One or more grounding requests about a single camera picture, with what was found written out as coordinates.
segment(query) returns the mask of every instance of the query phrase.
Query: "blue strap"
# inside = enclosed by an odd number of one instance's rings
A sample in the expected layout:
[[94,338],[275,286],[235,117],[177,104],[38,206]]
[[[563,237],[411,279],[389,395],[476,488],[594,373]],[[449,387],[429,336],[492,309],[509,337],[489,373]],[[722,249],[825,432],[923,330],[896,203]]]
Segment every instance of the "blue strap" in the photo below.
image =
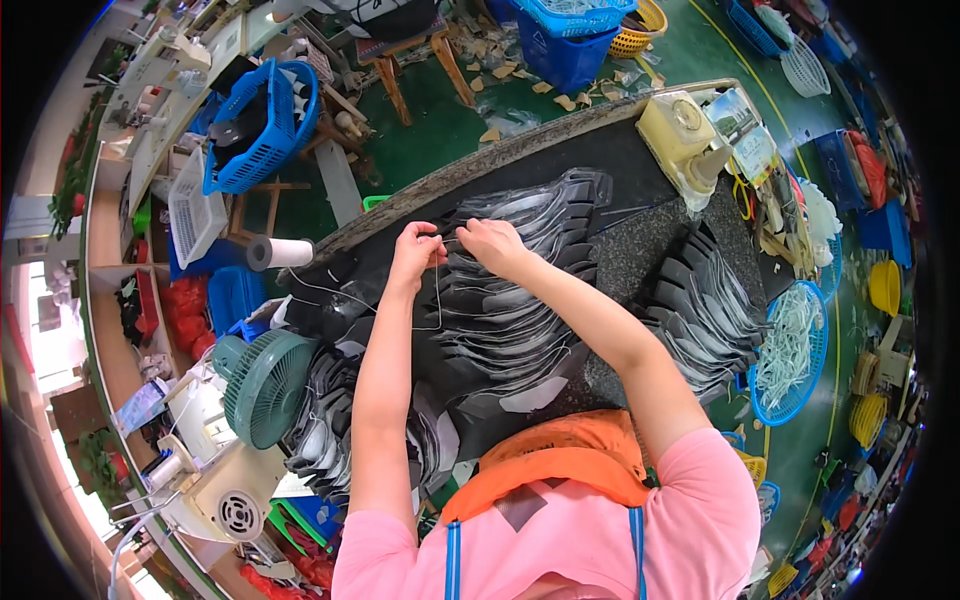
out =
[[460,521],[453,521],[446,526],[444,600],[460,600]]
[[[647,599],[647,584],[643,579],[643,508],[630,511],[630,537],[636,554],[636,579],[640,600]],[[444,600],[460,600],[460,521],[446,526],[446,581]]]
[[634,540],[636,554],[636,586],[640,600],[647,600],[647,582],[643,579],[643,507],[628,509],[630,511],[630,537]]

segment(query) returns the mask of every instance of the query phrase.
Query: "fan grille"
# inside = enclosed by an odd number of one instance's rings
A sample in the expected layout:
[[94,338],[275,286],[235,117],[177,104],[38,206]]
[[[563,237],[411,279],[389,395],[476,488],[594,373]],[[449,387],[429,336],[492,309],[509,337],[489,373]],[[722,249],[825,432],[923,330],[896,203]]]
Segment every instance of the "fan grille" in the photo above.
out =
[[263,518],[256,502],[239,490],[231,490],[220,498],[217,517],[220,528],[235,540],[254,540],[263,531]]
[[247,445],[265,449],[293,424],[315,343],[276,329],[259,336],[237,361],[224,391],[227,424]]

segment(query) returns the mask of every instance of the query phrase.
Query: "hand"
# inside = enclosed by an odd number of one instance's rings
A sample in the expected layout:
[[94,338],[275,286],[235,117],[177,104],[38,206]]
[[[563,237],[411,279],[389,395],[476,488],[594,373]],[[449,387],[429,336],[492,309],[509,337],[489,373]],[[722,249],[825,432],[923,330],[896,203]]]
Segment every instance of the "hand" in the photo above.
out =
[[477,221],[457,228],[457,238],[481,265],[498,277],[513,283],[529,270],[537,257],[523,246],[520,234],[506,221]]
[[436,230],[437,226],[424,221],[414,221],[403,228],[403,232],[396,239],[394,264],[390,268],[388,285],[393,284],[417,293],[423,271],[446,263],[446,248],[441,236],[419,236],[420,233],[433,233]]

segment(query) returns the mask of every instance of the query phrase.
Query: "paper roll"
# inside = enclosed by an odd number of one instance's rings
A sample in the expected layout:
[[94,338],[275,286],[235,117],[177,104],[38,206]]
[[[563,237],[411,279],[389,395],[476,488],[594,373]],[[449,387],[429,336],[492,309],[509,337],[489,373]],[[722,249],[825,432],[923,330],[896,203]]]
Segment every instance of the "paper roll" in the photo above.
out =
[[257,235],[247,246],[247,264],[254,271],[274,267],[302,267],[313,260],[310,240],[281,240]]

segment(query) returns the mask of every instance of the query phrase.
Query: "green fan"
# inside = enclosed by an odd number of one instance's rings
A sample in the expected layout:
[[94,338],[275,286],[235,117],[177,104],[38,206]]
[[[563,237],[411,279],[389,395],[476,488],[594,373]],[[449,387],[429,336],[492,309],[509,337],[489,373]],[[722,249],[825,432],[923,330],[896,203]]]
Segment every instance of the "green fan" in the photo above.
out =
[[227,424],[244,444],[265,450],[294,424],[317,343],[274,329],[247,344],[225,336],[213,349],[213,369],[228,381]]

